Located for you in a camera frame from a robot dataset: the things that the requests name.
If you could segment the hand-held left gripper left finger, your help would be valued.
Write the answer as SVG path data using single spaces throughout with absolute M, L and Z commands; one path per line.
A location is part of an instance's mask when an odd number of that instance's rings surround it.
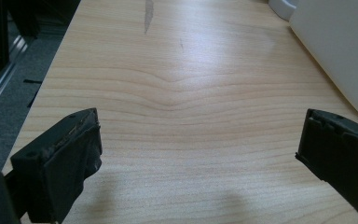
M 102 165 L 100 124 L 95 108 L 60 120 L 11 158 L 25 209 L 34 223 L 61 223 Z

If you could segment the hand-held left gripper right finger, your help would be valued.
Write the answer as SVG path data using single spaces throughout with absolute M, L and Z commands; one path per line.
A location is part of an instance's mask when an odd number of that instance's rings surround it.
M 358 123 L 308 110 L 296 158 L 358 212 Z

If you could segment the large white box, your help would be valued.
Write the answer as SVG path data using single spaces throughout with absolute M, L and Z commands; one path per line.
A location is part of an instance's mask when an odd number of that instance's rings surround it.
M 358 0 L 299 0 L 289 23 L 358 111 Z

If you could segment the black stand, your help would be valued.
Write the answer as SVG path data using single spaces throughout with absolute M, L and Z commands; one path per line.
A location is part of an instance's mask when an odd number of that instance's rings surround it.
M 8 62 L 7 7 L 5 0 L 0 0 L 0 71 L 7 66 Z

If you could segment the white round container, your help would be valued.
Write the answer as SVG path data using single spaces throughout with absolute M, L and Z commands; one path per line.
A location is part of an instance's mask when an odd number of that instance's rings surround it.
M 283 20 L 289 21 L 299 0 L 268 0 L 269 7 Z

